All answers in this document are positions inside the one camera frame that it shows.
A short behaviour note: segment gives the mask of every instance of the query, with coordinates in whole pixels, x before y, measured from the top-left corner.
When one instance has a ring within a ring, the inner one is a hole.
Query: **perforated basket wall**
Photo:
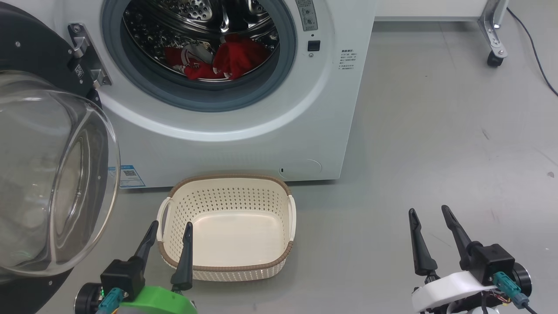
[[[265,279],[285,265],[296,230],[296,206],[288,186],[278,179],[258,175],[207,176],[184,180],[163,201],[157,215],[158,247],[164,261],[176,268],[182,253],[186,223],[208,212],[265,211],[281,221],[284,251],[270,263],[234,267],[194,264],[194,279],[235,282]]]

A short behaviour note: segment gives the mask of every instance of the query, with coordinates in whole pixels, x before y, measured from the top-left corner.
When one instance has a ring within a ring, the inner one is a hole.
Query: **washing machine door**
[[[0,46],[0,304],[34,313],[98,242],[119,151],[62,38],[0,2]]]

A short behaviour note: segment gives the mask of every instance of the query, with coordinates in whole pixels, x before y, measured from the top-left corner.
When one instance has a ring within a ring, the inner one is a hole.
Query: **brown basket rim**
[[[190,183],[190,182],[194,182],[194,181],[201,181],[201,180],[209,180],[209,179],[233,179],[233,178],[243,178],[243,179],[264,179],[264,180],[270,180],[273,181],[277,184],[279,184],[287,193],[287,195],[291,195],[291,190],[290,188],[287,186],[287,184],[285,184],[285,182],[272,177],[270,175],[258,175],[258,174],[215,174],[215,175],[202,175],[199,177],[193,177],[193,178],[189,178],[189,179],[184,179],[181,182],[179,182],[177,185],[175,185],[169,192],[169,197],[172,198],[174,196],[174,194],[176,193],[176,191],[178,191],[178,189],[180,189],[181,187],[183,187],[184,185]],[[246,272],[246,271],[251,271],[251,270],[261,270],[261,269],[266,269],[266,268],[271,268],[271,267],[275,267],[277,265],[279,265],[281,262],[283,262],[287,256],[289,255],[289,253],[291,252],[292,246],[293,246],[294,242],[293,241],[289,241],[287,244],[287,248],[285,249],[285,251],[283,252],[283,254],[281,256],[279,256],[279,258],[277,258],[276,260],[266,263],[266,264],[258,264],[258,265],[249,265],[249,266],[231,266],[231,267],[214,267],[214,266],[197,266],[194,265],[194,270],[200,271],[200,272]],[[157,243],[157,246],[159,248],[159,252],[161,253],[161,256],[163,257],[163,259],[171,266],[173,267],[178,267],[178,262],[174,261],[173,259],[170,258],[170,256],[167,254],[167,252],[165,251],[165,244],[162,241],[159,241]]]

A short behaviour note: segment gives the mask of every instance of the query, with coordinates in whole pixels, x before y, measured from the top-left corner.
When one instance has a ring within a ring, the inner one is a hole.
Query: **beige plastic basket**
[[[159,251],[176,268],[186,223],[194,225],[194,279],[234,282],[275,276],[285,265],[296,229],[288,186],[260,175],[187,179],[159,208]]]

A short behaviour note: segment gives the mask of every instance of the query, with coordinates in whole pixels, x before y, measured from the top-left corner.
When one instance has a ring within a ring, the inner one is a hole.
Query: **red cloth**
[[[224,73],[229,79],[237,79],[246,72],[258,67],[269,57],[270,51],[250,38],[230,34],[213,60],[213,71]]]
[[[189,79],[225,78],[223,73],[216,74],[210,64],[201,61],[186,49],[165,47],[165,57],[168,65],[183,72]]]

